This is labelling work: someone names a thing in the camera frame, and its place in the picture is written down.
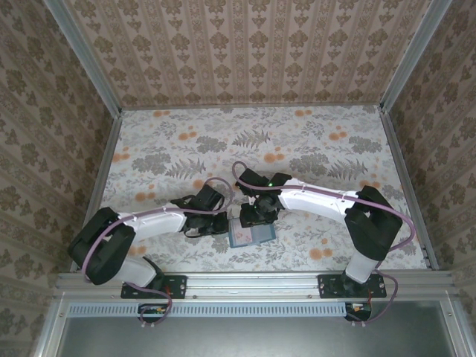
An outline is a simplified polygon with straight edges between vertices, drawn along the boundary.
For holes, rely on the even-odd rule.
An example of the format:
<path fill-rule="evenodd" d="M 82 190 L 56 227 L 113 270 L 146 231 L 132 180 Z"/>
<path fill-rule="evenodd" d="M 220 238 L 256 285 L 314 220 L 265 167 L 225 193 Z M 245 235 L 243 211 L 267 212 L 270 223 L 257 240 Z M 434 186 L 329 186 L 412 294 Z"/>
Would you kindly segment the teal leather card holder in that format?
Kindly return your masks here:
<path fill-rule="evenodd" d="M 229 244 L 231 248 L 241 248 L 241 247 L 250 246 L 250 245 L 259 245 L 261 243 L 276 239 L 276 233 L 275 233 L 275 229 L 273 225 L 257 225 L 254 227 L 249 227 L 251 228 L 254 242 L 250 245 L 235 247 L 233 246 L 233 243 L 231 241 L 231 233 L 232 233 L 232 228 L 234 227 L 235 224 L 237 224 L 237 222 L 240 222 L 238 218 L 231 219 L 229 221 L 228 238 L 229 238 Z"/>

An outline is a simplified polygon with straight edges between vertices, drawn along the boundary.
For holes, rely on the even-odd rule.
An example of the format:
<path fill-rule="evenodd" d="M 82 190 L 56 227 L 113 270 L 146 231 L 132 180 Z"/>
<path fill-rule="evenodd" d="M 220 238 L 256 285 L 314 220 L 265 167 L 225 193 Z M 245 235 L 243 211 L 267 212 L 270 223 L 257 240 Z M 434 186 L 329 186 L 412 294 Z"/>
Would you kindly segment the white floral VIP card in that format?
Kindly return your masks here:
<path fill-rule="evenodd" d="M 235 247 L 252 244 L 254 238 L 251 228 L 244 228 L 240 222 L 237 222 L 232 228 L 231 241 Z"/>

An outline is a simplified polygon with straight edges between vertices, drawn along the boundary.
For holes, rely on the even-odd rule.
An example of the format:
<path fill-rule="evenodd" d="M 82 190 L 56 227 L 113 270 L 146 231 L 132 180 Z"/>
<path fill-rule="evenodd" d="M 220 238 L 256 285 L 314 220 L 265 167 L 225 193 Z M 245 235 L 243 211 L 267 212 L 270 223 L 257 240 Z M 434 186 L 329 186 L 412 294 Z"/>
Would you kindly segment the grey metal panel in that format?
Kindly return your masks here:
<path fill-rule="evenodd" d="M 366 327 L 326 318 L 72 318 L 57 357 L 456 357 L 438 319 Z"/>

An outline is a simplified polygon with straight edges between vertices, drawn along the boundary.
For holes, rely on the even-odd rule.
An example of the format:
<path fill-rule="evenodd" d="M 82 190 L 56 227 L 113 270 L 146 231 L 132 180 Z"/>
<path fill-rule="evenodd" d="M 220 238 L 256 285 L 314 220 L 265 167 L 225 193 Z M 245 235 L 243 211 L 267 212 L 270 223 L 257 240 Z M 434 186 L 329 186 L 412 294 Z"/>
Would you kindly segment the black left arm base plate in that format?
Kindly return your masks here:
<path fill-rule="evenodd" d="M 150 292 L 150 290 L 161 291 L 172 299 L 184 299 L 187 290 L 187 277 L 185 275 L 157 276 L 142 290 L 124 283 L 120 297 L 123 299 L 165 299 L 164 296 Z"/>

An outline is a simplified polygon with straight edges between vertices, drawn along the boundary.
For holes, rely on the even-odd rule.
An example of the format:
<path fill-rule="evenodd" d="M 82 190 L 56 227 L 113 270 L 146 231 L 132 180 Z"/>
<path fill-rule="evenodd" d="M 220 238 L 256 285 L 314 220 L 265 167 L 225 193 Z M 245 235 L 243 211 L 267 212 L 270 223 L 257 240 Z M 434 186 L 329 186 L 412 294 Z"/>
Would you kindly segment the aluminium mounting rail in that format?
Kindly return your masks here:
<path fill-rule="evenodd" d="M 330 271 L 297 272 L 186 272 L 183 301 L 317 301 L 321 281 Z M 390 270 L 385 272 L 387 296 L 398 285 L 397 301 L 454 300 L 458 296 L 451 274 L 432 270 Z M 55 299 L 108 301 L 120 299 L 121 283 L 108 282 L 101 286 L 84 281 L 80 274 L 60 274 L 53 296 Z"/>

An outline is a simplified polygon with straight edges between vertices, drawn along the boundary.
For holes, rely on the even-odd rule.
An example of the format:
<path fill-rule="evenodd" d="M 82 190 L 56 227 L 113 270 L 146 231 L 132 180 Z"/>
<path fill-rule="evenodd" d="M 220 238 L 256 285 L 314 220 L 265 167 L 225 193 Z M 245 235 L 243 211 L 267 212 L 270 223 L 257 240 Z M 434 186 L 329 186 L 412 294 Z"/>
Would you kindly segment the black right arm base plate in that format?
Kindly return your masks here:
<path fill-rule="evenodd" d="M 378 274 L 371 274 L 365 283 L 358 283 L 345 273 L 321 274 L 318 276 L 318 284 L 322 299 L 387 297 L 384 279 Z"/>

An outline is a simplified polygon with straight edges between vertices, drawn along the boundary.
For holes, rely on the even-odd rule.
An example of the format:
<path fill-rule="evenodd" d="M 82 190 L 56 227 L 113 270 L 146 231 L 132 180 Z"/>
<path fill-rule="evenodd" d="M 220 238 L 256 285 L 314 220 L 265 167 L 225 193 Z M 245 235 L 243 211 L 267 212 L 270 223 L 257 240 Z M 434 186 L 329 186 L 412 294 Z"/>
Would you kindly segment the aluminium table side rail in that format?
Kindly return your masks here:
<path fill-rule="evenodd" d="M 120 116 L 117 116 L 113 120 L 112 128 L 109 133 L 108 141 L 104 150 L 103 158 L 100 163 L 100 168 L 97 173 L 94 189 L 91 193 L 91 199 L 86 213 L 87 219 L 91 218 L 95 214 L 95 212 L 100 207 L 100 203 L 102 202 L 103 193 L 106 187 L 106 182 L 112 164 L 112 159 L 115 154 L 115 148 L 118 142 L 121 125 L 122 118 Z"/>
<path fill-rule="evenodd" d="M 400 149 L 398 138 L 393 128 L 390 115 L 387 112 L 384 112 L 379 106 L 377 109 L 379 110 L 379 116 L 387 136 L 387 142 L 393 156 L 396 171 L 399 175 L 403 193 L 405 194 L 409 213 L 416 228 L 416 235 L 424 253 L 425 261 L 427 262 L 427 267 L 432 270 L 439 270 L 440 267 L 437 262 L 436 254 L 434 253 L 434 249 L 432 247 L 431 240 L 418 205 L 417 197 L 408 174 L 408 169 L 405 165 L 405 159 Z"/>

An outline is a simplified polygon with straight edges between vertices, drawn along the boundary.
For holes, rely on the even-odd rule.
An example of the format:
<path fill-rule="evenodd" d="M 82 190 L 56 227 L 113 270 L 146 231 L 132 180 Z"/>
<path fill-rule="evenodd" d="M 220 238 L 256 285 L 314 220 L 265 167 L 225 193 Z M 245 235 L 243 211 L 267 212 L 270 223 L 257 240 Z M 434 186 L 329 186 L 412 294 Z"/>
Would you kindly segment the aluminium frame post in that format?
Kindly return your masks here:
<path fill-rule="evenodd" d="M 72 12 L 68 9 L 64 0 L 43 1 L 85 69 L 108 112 L 113 119 L 119 118 L 121 105 L 119 104 L 118 96 L 113 92 L 104 70 L 94 56 L 92 45 L 88 44 L 86 36 L 74 20 Z"/>
<path fill-rule="evenodd" d="M 422 58 L 424 50 L 450 7 L 451 2 L 452 0 L 431 0 L 419 27 L 380 100 L 380 107 L 383 112 L 389 112 L 393 107 L 405 84 L 409 81 L 412 71 Z"/>

